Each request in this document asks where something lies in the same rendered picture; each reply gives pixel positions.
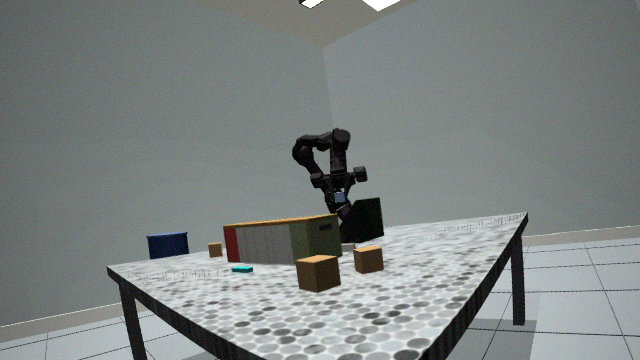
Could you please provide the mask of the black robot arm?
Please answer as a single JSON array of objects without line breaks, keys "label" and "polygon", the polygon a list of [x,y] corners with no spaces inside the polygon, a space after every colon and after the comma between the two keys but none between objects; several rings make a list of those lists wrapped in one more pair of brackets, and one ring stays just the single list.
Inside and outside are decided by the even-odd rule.
[{"label": "black robot arm", "polygon": [[[348,149],[350,139],[351,134],[348,131],[339,130],[338,128],[334,129],[333,132],[325,132],[321,135],[304,134],[296,139],[296,143],[292,148],[292,157],[299,165],[306,167],[310,174],[320,173],[322,170],[314,161],[312,148],[316,147],[317,150],[322,152],[330,149],[330,159],[337,155],[346,158],[346,150]],[[322,174],[324,175],[323,172]],[[344,180],[332,181],[332,183],[334,193],[342,192],[341,188],[344,188]],[[330,213],[338,214],[338,217],[343,221],[352,207],[349,199],[346,199],[346,203],[337,204],[333,200],[329,188],[325,188],[324,186],[321,190],[324,193],[325,202]]]}]

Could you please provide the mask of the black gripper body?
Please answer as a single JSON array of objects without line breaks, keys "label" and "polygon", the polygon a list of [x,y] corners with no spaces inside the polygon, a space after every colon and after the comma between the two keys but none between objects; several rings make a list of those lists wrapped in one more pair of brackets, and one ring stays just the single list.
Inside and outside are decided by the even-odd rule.
[{"label": "black gripper body", "polygon": [[331,181],[344,180],[345,175],[353,174],[354,178],[358,182],[368,181],[366,167],[354,167],[354,172],[347,172],[347,161],[344,156],[333,156],[330,159],[330,174],[323,175],[320,173],[313,173],[310,176],[310,181],[314,188],[323,188],[323,178],[331,178]]}]

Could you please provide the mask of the small tan cube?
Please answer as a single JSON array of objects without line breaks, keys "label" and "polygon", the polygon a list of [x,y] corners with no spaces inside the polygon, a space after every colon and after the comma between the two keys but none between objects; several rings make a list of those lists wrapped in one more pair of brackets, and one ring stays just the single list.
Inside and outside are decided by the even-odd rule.
[{"label": "small tan cube", "polygon": [[208,243],[208,246],[209,246],[209,256],[210,256],[210,258],[219,257],[219,256],[223,257],[223,251],[222,251],[222,248],[221,248],[221,242],[214,243],[214,244],[213,243]]}]

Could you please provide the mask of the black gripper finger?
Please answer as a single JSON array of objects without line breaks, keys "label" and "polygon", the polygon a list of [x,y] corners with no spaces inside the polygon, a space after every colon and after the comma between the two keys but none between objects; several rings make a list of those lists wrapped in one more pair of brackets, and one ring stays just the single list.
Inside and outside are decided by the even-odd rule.
[{"label": "black gripper finger", "polygon": [[323,182],[325,188],[329,188],[329,190],[330,190],[330,192],[332,194],[333,200],[335,201],[334,186],[333,186],[333,183],[331,181],[331,178],[323,178],[322,182]]},{"label": "black gripper finger", "polygon": [[345,196],[345,199],[347,199],[347,196],[348,196],[348,193],[349,193],[349,190],[350,190],[351,186],[355,185],[355,184],[356,184],[356,181],[355,181],[355,178],[354,178],[353,174],[345,175],[345,178],[344,178],[344,196]]}]

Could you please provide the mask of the brown cardboard box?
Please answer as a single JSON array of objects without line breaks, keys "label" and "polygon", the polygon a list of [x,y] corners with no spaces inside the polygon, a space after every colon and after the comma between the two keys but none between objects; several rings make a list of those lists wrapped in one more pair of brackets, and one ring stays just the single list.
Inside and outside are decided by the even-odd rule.
[{"label": "brown cardboard box", "polygon": [[295,260],[299,289],[323,292],[341,285],[337,257],[316,255]]}]

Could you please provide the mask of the small tan cardboard box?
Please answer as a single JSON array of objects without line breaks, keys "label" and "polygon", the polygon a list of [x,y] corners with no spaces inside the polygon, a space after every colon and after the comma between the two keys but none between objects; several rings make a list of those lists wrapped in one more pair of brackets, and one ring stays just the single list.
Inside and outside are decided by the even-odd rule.
[{"label": "small tan cardboard box", "polygon": [[382,247],[369,246],[353,249],[355,271],[358,273],[370,273],[384,270]]}]

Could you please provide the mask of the small teal flat block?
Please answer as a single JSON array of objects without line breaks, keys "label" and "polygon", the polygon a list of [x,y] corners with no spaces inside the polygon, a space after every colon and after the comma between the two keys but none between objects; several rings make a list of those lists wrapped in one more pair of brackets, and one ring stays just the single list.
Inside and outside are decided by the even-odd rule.
[{"label": "small teal flat block", "polygon": [[249,272],[253,272],[253,267],[234,267],[231,268],[232,272],[238,272],[238,273],[249,273]]}]

